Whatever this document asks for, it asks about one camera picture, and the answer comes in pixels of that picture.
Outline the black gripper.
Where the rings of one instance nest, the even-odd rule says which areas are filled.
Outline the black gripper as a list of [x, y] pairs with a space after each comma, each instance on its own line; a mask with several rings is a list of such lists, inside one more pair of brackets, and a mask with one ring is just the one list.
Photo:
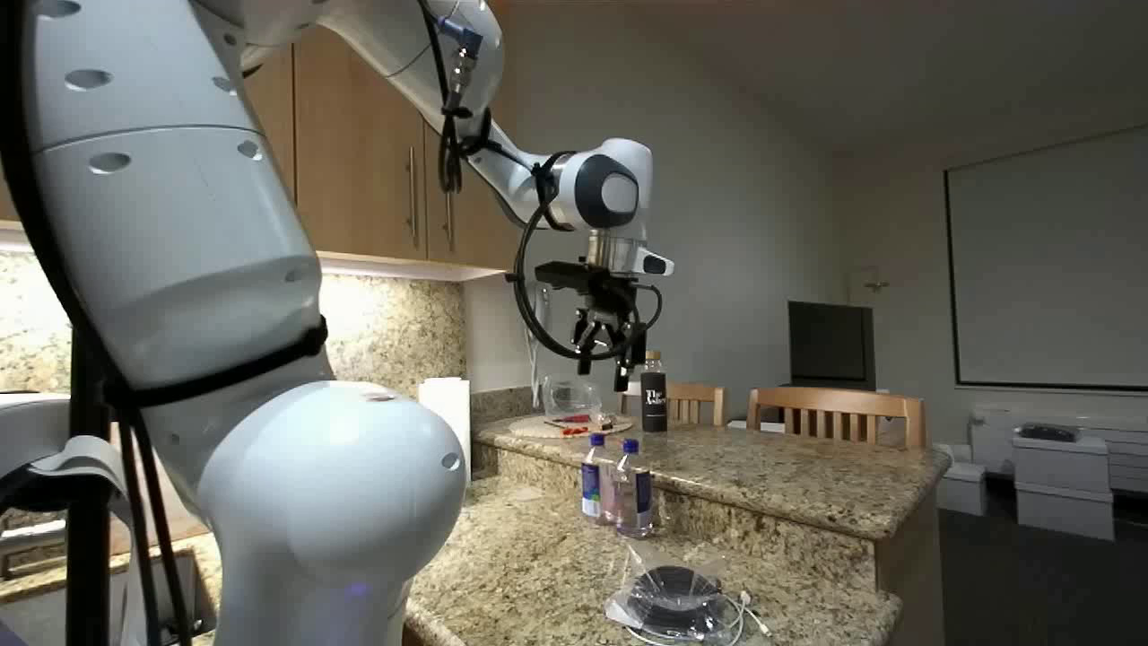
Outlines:
[[627, 276], [615, 276], [600, 267], [580, 261], [541, 261], [534, 276], [555, 289], [577, 289], [580, 305], [573, 316], [573, 348], [577, 348], [577, 375], [591, 372], [596, 356], [596, 330], [600, 324], [624, 338], [617, 371], [615, 371], [615, 392], [627, 392], [634, 371], [646, 362], [646, 326], [638, 320], [638, 283]]

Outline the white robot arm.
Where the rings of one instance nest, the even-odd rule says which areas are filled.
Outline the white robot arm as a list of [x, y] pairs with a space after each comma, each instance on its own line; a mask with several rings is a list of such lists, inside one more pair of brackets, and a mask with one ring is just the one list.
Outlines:
[[652, 152], [529, 155], [494, 123], [488, 0], [4, 0], [4, 176], [60, 296], [224, 551], [215, 646], [401, 646], [463, 447], [325, 362], [319, 259], [239, 78], [341, 37], [530, 226], [617, 231]]

